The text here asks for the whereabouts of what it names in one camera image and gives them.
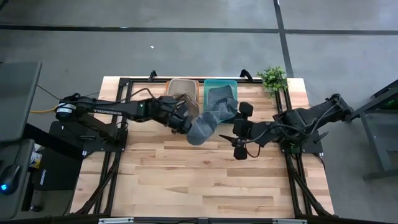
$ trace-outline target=black cable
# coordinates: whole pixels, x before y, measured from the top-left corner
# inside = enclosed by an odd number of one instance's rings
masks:
[[[293,129],[293,130],[295,130],[295,131],[298,131],[298,132],[300,132],[300,133],[302,133],[302,134],[308,136],[308,134],[305,133],[303,130],[300,130],[300,129],[298,129],[298,128],[296,128],[296,127],[293,127],[293,126],[290,126],[290,125],[279,124],[279,123],[277,123],[277,125],[273,126],[272,128],[277,128],[277,127],[286,127],[286,128],[290,128],[290,129]]]
[[[129,123],[127,123],[127,122],[125,122],[125,121],[120,121],[119,123],[116,123],[116,125],[118,125],[118,124],[126,124],[126,127],[125,127],[125,128],[128,128],[128,127],[129,127]]]
[[[261,138],[261,136],[263,136],[267,131],[269,131],[270,129],[265,129],[259,136],[257,136],[256,138],[254,138],[254,139],[252,139],[252,140],[250,140],[250,141],[245,141],[244,142],[244,144],[247,144],[247,143],[252,143],[252,142],[255,142],[255,141],[257,141],[259,138]]]
[[[61,100],[60,98],[56,97],[54,94],[50,93],[49,91],[47,91],[45,88],[41,87],[39,84],[37,84],[37,87],[41,88],[42,90],[44,90],[46,93],[52,95],[52,97],[54,97],[57,100]]]
[[[90,94],[88,94],[88,95],[85,95],[85,96],[91,96],[91,95],[98,94],[98,93],[99,93],[99,92],[90,93]]]
[[[259,156],[260,156],[260,151],[261,151],[261,148],[260,148],[260,145],[259,145],[259,150],[258,150],[258,152],[257,152],[257,155],[256,155],[256,156],[253,156],[252,154],[250,154],[250,152],[249,152],[248,149],[246,148],[246,153],[247,153],[251,158],[257,158],[257,157],[259,157]]]
[[[121,100],[117,100],[117,101],[115,101],[115,102],[110,102],[110,103],[92,103],[92,104],[94,104],[94,105],[113,105],[113,104],[118,104],[118,103],[120,103],[120,102],[122,102],[122,101],[124,101],[124,100],[126,100],[126,99],[132,98],[133,96],[135,96],[136,94],[138,94],[138,93],[140,93],[140,92],[142,92],[142,91],[144,91],[144,90],[147,90],[148,93],[150,94],[150,96],[151,96],[152,98],[156,99],[156,97],[150,92],[150,90],[149,90],[148,88],[142,88],[142,89],[136,91],[135,93],[133,93],[133,94],[131,94],[131,95],[129,95],[129,96],[127,96],[127,97],[121,99]]]
[[[313,155],[316,156],[316,157],[318,157],[319,160],[321,160],[321,163],[322,163],[322,165],[323,165],[323,170],[326,170],[325,162],[323,161],[322,157],[319,156],[317,153],[313,153]]]
[[[303,146],[300,146],[300,151],[298,153],[291,153],[291,156],[293,159],[297,160],[297,159],[301,159],[303,154]]]
[[[320,121],[323,119],[323,117],[326,116],[326,114],[327,114],[329,111],[331,111],[331,109],[333,109],[335,106],[336,106],[336,105],[333,105],[331,108],[329,108],[328,110],[326,110],[326,111],[324,112],[324,114],[323,114],[323,115],[319,118],[319,120],[315,123],[315,125],[314,125],[314,127],[312,128],[312,131],[311,131],[310,134],[312,134],[312,133],[316,130],[316,128],[317,128],[319,122],[320,122]]]

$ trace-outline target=teal basket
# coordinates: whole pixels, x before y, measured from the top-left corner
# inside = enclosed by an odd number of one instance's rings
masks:
[[[205,110],[207,106],[207,93],[209,89],[222,87],[225,85],[230,85],[232,87],[232,92],[234,94],[234,99],[238,100],[238,83],[235,80],[216,80],[216,79],[208,79],[205,80],[204,92],[203,95],[203,110]]]

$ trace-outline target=concrete floor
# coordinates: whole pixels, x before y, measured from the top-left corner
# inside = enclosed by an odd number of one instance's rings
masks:
[[[280,0],[286,29],[398,29],[395,0]],[[118,27],[278,28],[272,0],[12,0],[0,23]],[[287,35],[294,77],[310,103],[341,93],[353,108],[398,78],[398,36]],[[0,61],[43,62],[39,84],[58,97],[100,89],[105,75],[236,76],[284,65],[279,34],[0,30]],[[33,109],[57,100],[37,90]],[[29,117],[48,130],[50,114]],[[359,120],[328,124],[322,141],[335,213],[396,222],[398,179],[364,182],[376,158]]]

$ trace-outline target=butcher block tabletop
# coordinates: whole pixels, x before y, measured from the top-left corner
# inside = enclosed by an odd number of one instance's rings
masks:
[[[119,78],[104,77],[99,99],[116,99]],[[303,79],[288,80],[293,109],[308,108]],[[150,89],[156,97],[165,94],[164,83],[135,83],[132,92],[141,88]],[[200,94],[202,105],[203,84]],[[148,97],[148,92],[142,91],[132,99]],[[273,121],[272,115],[277,114],[275,99],[264,92],[261,84],[238,84],[238,101],[253,105],[251,121]],[[97,114],[96,117],[105,123],[111,122],[110,115]],[[237,161],[231,143],[218,136],[234,136],[232,124],[219,125],[207,142],[192,146],[186,136],[172,134],[169,128],[155,121],[128,123],[127,146],[119,166],[112,216],[294,217],[286,163],[277,144],[267,144],[255,159]],[[257,154],[257,144],[247,147],[251,154]],[[81,208],[98,186],[103,157],[103,152],[94,152],[83,161],[71,212]],[[333,213],[319,158],[304,154],[302,159],[308,188],[324,208]],[[108,188],[104,191],[102,210],[107,195]],[[298,199],[304,211],[301,190],[298,190]]]

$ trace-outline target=potted plant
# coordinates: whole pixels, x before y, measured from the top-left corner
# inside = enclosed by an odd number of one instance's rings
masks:
[[[268,67],[264,71],[257,72],[257,76],[261,77],[264,90],[270,92],[271,96],[281,88],[287,89],[287,78],[283,76],[286,73],[281,66]]]

